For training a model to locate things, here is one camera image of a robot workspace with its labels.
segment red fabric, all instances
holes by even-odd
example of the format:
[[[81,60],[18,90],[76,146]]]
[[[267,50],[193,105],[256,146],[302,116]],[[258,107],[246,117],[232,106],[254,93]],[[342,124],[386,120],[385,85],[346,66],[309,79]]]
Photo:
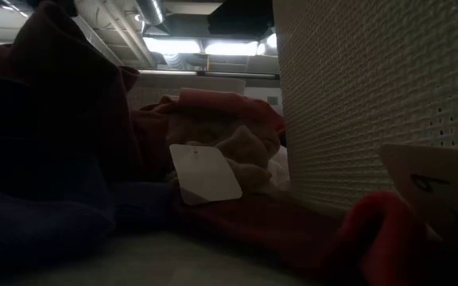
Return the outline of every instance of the red fabric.
[[[395,195],[363,198],[343,224],[264,195],[187,207],[179,217],[239,242],[260,245],[289,267],[316,278],[369,285],[419,284],[425,228]]]
[[[75,138],[92,148],[109,181],[142,178],[126,93],[139,73],[118,68],[52,2],[42,2],[11,46],[0,45],[0,76],[41,96],[37,136]]]
[[[267,124],[277,133],[284,131],[284,118],[261,99],[249,99],[234,92],[204,91],[182,88],[180,98],[163,98],[160,104],[147,106],[142,110],[167,114],[179,110],[213,110],[232,115],[240,119],[250,119]]]

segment laundry basket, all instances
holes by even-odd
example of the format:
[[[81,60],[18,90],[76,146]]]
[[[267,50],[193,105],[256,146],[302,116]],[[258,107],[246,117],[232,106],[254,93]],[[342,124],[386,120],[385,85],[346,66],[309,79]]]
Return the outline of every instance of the laundry basket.
[[[292,196],[343,213],[383,143],[458,149],[458,1],[274,1]]]

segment white tag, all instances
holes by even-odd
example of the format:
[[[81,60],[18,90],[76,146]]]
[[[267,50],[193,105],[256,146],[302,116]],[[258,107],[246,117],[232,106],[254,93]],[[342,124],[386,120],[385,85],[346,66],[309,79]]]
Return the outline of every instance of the white tag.
[[[445,242],[458,246],[458,151],[383,145],[380,155],[404,199]]]
[[[188,205],[242,197],[235,174],[215,147],[169,146],[180,181],[181,197]]]

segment white card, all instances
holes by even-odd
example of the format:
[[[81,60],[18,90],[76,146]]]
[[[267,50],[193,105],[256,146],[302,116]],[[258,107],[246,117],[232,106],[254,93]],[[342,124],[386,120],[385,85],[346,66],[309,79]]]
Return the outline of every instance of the white card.
[[[380,156],[404,199],[458,247],[458,150],[383,145]]]
[[[242,197],[242,189],[225,157],[215,147],[173,144],[181,197],[188,205]]]

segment ceiling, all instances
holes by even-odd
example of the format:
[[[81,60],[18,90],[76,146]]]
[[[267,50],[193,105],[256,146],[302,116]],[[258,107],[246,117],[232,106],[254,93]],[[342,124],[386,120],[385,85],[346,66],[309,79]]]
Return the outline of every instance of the ceiling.
[[[88,40],[115,64],[128,65],[137,69],[168,68],[161,54],[147,51],[146,44],[141,37],[142,22],[139,21],[139,16],[136,18],[136,15],[139,14],[136,0],[109,0],[108,2],[114,4],[113,6],[107,5],[105,1],[75,0],[79,17],[74,18],[74,21],[83,30]],[[172,19],[168,22],[176,23],[176,26],[179,27],[175,31],[183,33],[180,34],[181,37],[191,37],[199,33],[199,31],[194,32],[195,29],[207,29],[204,27],[208,24],[205,20],[206,15],[218,8],[222,2],[223,0],[165,0],[164,7],[167,10],[167,18]],[[18,11],[4,9],[12,5]],[[117,17],[118,12],[124,18],[123,21]],[[31,13],[32,10],[24,3],[24,0],[0,0],[0,43],[12,42],[27,19],[24,15],[29,16]],[[150,33],[150,31],[152,33],[153,29],[146,29],[145,33]],[[136,41],[133,41],[135,39],[140,40],[141,43],[135,44]],[[182,54],[182,56],[190,68],[192,66],[197,69],[209,67],[210,71],[218,72],[274,74],[279,71],[276,56],[208,57],[193,54]]]

